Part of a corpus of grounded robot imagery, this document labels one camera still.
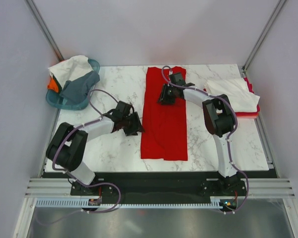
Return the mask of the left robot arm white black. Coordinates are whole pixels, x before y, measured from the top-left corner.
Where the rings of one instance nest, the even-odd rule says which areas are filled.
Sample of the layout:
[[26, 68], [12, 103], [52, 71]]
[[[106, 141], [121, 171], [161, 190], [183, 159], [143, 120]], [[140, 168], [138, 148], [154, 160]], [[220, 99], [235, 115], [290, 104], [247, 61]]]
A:
[[145, 131], [134, 107], [123, 101], [119, 101], [116, 108], [93, 121], [78, 126], [61, 123], [47, 147], [46, 158], [52, 161], [54, 170], [67, 173], [82, 184], [84, 192], [94, 195], [99, 190], [99, 183], [95, 180], [95, 172], [83, 161], [86, 145], [97, 137], [121, 129], [126, 136]]

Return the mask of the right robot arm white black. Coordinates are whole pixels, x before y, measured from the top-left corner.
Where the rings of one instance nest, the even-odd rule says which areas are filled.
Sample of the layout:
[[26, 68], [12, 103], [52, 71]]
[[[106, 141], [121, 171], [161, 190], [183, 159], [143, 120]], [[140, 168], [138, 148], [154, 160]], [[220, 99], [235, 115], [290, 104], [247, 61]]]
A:
[[166, 76], [162, 70], [161, 74], [166, 83], [162, 87], [158, 103], [173, 105], [180, 98], [202, 108], [205, 127], [216, 144], [218, 172], [224, 178], [217, 184], [218, 191], [223, 195], [231, 194], [235, 190], [235, 183], [229, 177], [235, 176], [238, 170], [233, 163], [229, 138], [236, 131], [238, 121], [228, 96], [214, 96], [193, 83], [186, 83], [181, 73], [171, 71]]

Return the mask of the grey blue t shirt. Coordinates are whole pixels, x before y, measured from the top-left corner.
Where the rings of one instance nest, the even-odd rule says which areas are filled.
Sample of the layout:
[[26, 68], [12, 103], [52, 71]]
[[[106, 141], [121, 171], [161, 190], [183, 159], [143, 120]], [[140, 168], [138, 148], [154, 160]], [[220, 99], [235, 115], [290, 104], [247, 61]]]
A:
[[99, 74], [96, 71], [91, 71], [74, 81], [66, 81], [60, 96], [65, 105], [78, 105], [87, 98], [91, 88], [99, 81]]

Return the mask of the folded white t shirt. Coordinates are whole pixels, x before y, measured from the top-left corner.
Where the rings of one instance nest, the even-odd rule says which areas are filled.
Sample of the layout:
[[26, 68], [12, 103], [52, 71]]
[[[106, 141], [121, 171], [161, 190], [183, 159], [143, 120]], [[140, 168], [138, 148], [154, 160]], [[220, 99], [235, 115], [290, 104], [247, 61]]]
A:
[[260, 96], [249, 91], [243, 78], [207, 80], [204, 88], [209, 94], [228, 96], [230, 104], [236, 113], [255, 113]]

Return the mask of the teal plastic basket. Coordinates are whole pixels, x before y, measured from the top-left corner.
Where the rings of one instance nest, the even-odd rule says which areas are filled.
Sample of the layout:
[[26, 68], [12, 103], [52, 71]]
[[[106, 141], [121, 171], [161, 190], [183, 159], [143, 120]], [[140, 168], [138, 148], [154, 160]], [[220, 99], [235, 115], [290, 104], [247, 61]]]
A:
[[86, 56], [74, 56], [48, 68], [50, 82], [47, 103], [63, 110], [82, 110], [88, 106], [89, 92], [100, 81], [99, 63]]

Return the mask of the crumpled white t shirt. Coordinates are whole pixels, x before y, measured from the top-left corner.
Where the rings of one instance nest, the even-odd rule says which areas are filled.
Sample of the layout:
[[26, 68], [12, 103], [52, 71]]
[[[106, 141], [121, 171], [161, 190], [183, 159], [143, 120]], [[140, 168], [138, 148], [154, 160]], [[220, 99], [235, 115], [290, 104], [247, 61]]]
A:
[[55, 77], [63, 87], [67, 81], [74, 81], [93, 71], [88, 62], [88, 57], [78, 55], [64, 60], [48, 68], [51, 76]]

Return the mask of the orange t shirt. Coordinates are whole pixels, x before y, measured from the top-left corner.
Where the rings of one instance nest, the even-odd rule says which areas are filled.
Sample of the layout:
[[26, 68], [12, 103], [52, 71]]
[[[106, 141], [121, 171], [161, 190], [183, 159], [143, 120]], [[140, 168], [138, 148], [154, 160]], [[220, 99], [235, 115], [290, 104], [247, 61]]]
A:
[[54, 77], [50, 77], [50, 81], [49, 81], [49, 84], [47, 86], [47, 89], [52, 90], [56, 93], [59, 93], [60, 86], [59, 86], [58, 81]]

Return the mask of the folded pink t shirt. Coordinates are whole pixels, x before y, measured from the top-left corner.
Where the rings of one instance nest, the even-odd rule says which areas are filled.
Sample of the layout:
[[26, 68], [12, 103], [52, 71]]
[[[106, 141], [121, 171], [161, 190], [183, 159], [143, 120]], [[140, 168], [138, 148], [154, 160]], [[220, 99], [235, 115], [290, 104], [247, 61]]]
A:
[[252, 84], [249, 82], [248, 78], [247, 78], [247, 77], [244, 77], [243, 79], [244, 79], [244, 81], [245, 81], [246, 84], [247, 84], [248, 91], [249, 91], [250, 93], [254, 94], [253, 86], [252, 86]]

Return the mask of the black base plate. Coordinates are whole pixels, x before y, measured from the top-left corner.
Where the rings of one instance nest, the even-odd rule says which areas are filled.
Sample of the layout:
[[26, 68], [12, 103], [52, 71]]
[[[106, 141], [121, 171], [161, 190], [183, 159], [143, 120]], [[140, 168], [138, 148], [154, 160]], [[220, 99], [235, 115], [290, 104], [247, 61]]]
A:
[[247, 193], [244, 176], [221, 178], [218, 172], [97, 172], [87, 188], [71, 183], [71, 195], [99, 195], [108, 203], [207, 203], [212, 196], [241, 198]]

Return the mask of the right aluminium frame post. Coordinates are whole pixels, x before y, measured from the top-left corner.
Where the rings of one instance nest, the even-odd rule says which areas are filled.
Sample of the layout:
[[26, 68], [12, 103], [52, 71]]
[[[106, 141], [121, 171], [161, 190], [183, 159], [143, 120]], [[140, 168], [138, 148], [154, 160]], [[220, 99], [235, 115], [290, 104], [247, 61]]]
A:
[[288, 3], [288, 0], [278, 0], [276, 6], [274, 7], [270, 17], [268, 18], [263, 30], [261, 31], [254, 47], [252, 48], [249, 56], [247, 57], [244, 65], [239, 66], [239, 71], [242, 76], [246, 75], [248, 68], [251, 66], [255, 56], [259, 52], [260, 48], [264, 44], [266, 38], [268, 37], [270, 30], [272, 29], [273, 25], [277, 21], [279, 15], [281, 14], [283, 8]]

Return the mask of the aluminium frame post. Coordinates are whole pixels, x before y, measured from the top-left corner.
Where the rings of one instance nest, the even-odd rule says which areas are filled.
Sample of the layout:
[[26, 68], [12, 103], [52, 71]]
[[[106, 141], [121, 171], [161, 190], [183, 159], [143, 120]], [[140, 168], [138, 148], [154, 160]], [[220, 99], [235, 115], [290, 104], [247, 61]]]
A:
[[42, 31], [45, 39], [47, 40], [49, 46], [51, 47], [52, 51], [54, 52], [56, 58], [58, 59], [58, 61], [63, 61], [64, 57], [55, 41], [53, 35], [51, 34], [42, 14], [40, 13], [39, 8], [37, 7], [35, 1], [25, 0], [25, 3], [27, 5], [27, 7], [29, 8], [35, 21], [37, 22], [40, 30]]
[[244, 65], [239, 66], [239, 71], [242, 76], [246, 75], [248, 68], [251, 66], [255, 56], [259, 52], [260, 48], [264, 44], [266, 38], [268, 37], [270, 30], [272, 29], [273, 25], [277, 21], [279, 15], [281, 14], [283, 8], [288, 3], [288, 0], [278, 0], [276, 6], [274, 7], [270, 17], [268, 18], [263, 30], [261, 31], [254, 47], [252, 48], [249, 56], [247, 57]]

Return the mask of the left aluminium frame post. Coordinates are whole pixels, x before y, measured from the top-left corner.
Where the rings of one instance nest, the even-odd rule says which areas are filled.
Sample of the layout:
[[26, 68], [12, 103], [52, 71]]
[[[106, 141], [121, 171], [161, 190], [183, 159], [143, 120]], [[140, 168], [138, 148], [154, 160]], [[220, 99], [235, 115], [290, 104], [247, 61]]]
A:
[[45, 39], [47, 40], [49, 46], [51, 47], [52, 51], [54, 52], [56, 58], [58, 59], [58, 61], [63, 61], [64, 57], [55, 41], [53, 35], [51, 34], [42, 14], [40, 13], [39, 8], [37, 7], [35, 1], [25, 0], [25, 3], [27, 5], [27, 7], [29, 8], [35, 21], [37, 22], [40, 30], [42, 31]]

